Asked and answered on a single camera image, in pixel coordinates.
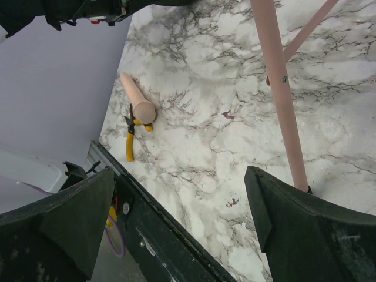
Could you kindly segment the pink perforated music stand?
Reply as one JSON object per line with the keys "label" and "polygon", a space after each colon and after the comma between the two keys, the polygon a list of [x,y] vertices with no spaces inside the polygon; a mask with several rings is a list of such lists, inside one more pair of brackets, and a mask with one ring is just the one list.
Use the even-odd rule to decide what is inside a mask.
{"label": "pink perforated music stand", "polygon": [[286,63],[336,4],[337,1],[326,1],[288,46],[283,48],[274,2],[251,1],[251,8],[267,70],[267,80],[273,94],[294,187],[304,192],[309,191],[309,185]]}

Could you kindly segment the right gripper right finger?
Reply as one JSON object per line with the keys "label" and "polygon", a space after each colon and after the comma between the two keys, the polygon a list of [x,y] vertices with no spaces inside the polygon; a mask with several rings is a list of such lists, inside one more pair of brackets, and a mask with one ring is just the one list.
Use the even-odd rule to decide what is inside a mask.
{"label": "right gripper right finger", "polygon": [[375,216],[296,189],[258,167],[244,177],[274,281],[375,281]]}

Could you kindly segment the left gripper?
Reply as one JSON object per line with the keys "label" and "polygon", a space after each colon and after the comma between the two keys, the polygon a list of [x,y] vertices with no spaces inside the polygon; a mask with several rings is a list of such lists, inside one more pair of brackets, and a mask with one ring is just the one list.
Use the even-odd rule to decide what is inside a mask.
{"label": "left gripper", "polygon": [[114,26],[139,10],[150,6],[188,6],[193,1],[153,0],[20,0],[1,1],[1,28],[5,37],[11,37],[30,24],[37,16],[43,16],[57,31],[62,24],[76,26],[78,19],[104,21]]}

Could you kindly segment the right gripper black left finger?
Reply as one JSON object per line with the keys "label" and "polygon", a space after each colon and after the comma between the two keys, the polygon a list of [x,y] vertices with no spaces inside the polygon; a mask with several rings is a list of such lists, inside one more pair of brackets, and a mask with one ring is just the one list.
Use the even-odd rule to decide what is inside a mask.
{"label": "right gripper black left finger", "polygon": [[89,281],[115,187],[107,167],[1,214],[1,281]]}

